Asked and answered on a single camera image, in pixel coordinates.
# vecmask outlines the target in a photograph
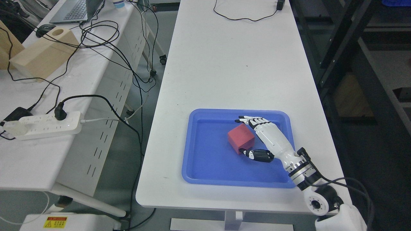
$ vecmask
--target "wooden block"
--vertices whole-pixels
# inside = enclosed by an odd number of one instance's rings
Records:
[[[372,117],[371,108],[353,74],[341,80],[333,94],[334,103],[341,117]]]
[[[79,45],[73,32],[69,29],[55,27],[49,31],[47,35],[60,42]],[[76,50],[75,47],[50,41],[53,39],[47,35],[41,37],[30,47],[27,47],[10,60],[24,76],[28,78],[39,77],[45,79],[65,63]]]
[[[16,54],[24,50],[23,45],[20,41],[13,35],[13,33],[0,21],[0,28],[6,30],[9,33],[10,40],[12,41],[12,54],[11,57],[14,57]],[[10,41],[7,36],[7,33],[3,30],[0,30],[0,69],[6,70],[9,64],[9,51],[10,51]]]
[[[254,146],[255,136],[245,124],[237,126],[233,130],[229,131],[227,135],[229,143],[237,152],[237,154],[240,154],[240,148],[248,150],[252,146]]]

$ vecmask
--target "laptop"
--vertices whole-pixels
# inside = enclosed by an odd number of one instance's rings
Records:
[[[67,0],[50,20],[53,24],[89,22],[102,0]]]

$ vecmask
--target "computer mouse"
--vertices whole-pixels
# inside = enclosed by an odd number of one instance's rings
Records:
[[[55,28],[55,25],[52,25],[52,24],[43,24],[39,26],[39,28],[36,30],[37,38],[40,38],[43,35],[47,34],[47,32],[49,32],[53,28]]]

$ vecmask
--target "blue bin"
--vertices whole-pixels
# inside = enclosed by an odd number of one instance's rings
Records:
[[[382,3],[389,7],[409,7],[411,0],[382,0]]]
[[[282,111],[197,109],[188,122],[181,170],[184,180],[204,185],[294,188],[279,159],[256,162],[235,152],[227,133],[239,125],[234,122],[238,116],[261,116],[272,121],[294,147],[290,119]],[[259,148],[267,149],[256,137],[253,149]]]

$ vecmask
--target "power strip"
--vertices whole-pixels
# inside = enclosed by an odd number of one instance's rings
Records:
[[[80,111],[68,112],[63,120],[53,115],[33,115],[6,122],[3,128],[18,140],[39,139],[77,134],[81,131],[82,119]]]

